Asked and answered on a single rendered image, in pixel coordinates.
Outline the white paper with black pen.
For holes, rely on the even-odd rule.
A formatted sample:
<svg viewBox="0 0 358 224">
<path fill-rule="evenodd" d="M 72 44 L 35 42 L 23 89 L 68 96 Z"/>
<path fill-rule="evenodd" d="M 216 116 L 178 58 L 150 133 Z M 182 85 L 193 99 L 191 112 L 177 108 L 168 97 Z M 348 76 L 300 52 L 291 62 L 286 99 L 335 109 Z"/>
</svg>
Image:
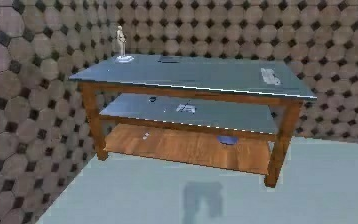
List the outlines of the white paper with black pen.
<svg viewBox="0 0 358 224">
<path fill-rule="evenodd" d="M 189 103 L 185 104 L 179 104 L 176 108 L 177 112 L 189 112 L 189 113 L 195 113 L 196 107 L 194 105 L 190 105 Z"/>
</svg>

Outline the wooden table with grey shelves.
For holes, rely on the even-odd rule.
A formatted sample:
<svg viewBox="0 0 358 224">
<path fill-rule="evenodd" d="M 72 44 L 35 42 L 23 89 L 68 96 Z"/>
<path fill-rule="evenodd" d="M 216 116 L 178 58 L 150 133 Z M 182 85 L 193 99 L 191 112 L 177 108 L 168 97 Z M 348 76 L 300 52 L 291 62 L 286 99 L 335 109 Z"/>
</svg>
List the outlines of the wooden table with grey shelves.
<svg viewBox="0 0 358 224">
<path fill-rule="evenodd" d="M 120 93 L 100 117 L 154 126 L 222 130 L 226 135 L 260 134 L 275 142 L 265 184 L 276 185 L 305 101 L 316 98 L 282 61 L 135 55 L 129 63 L 108 59 L 70 78 L 82 86 Z M 280 85 L 266 84 L 261 69 L 272 69 Z M 195 113 L 177 112 L 189 103 Z"/>
</svg>

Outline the flat dark grey device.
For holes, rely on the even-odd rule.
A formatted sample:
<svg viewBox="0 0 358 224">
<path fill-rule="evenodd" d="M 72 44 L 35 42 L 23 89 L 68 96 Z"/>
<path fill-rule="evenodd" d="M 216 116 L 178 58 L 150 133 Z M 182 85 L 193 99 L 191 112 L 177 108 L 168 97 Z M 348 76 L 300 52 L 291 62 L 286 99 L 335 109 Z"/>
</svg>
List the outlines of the flat dark grey device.
<svg viewBox="0 0 358 224">
<path fill-rule="evenodd" d="M 167 55 L 162 55 L 160 56 L 158 62 L 160 63 L 180 63 L 181 61 L 181 57 L 179 56 L 167 56 Z"/>
</svg>

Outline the blue bowl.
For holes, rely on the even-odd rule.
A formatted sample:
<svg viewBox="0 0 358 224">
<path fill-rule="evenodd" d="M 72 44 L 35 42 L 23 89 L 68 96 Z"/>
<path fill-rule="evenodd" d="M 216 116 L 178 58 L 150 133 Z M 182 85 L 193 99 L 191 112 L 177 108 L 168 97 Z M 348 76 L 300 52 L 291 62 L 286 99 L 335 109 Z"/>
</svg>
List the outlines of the blue bowl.
<svg viewBox="0 0 358 224">
<path fill-rule="evenodd" d="M 238 138 L 234 136 L 218 136 L 217 140 L 224 145 L 235 145 L 238 142 Z"/>
</svg>

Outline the white figure statue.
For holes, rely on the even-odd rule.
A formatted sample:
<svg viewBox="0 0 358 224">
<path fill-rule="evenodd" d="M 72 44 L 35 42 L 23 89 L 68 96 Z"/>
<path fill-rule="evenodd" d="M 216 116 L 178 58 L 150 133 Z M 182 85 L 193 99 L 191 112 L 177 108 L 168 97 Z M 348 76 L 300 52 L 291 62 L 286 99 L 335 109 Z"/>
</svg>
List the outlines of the white figure statue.
<svg viewBox="0 0 358 224">
<path fill-rule="evenodd" d="M 126 38 L 123 33 L 123 27 L 118 26 L 116 31 L 116 39 L 119 45 L 119 55 L 116 60 L 120 63 L 129 63 L 134 60 L 134 57 L 126 54 Z"/>
</svg>

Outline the pale grey remote control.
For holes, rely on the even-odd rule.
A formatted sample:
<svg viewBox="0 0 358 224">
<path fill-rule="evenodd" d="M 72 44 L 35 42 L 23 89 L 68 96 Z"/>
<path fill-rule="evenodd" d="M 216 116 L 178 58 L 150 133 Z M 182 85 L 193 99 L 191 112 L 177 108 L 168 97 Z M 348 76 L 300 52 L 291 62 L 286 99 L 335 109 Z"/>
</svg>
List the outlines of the pale grey remote control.
<svg viewBox="0 0 358 224">
<path fill-rule="evenodd" d="M 269 85 L 280 85 L 280 79 L 275 75 L 275 72 L 272 69 L 261 69 L 261 76 L 263 81 Z"/>
</svg>

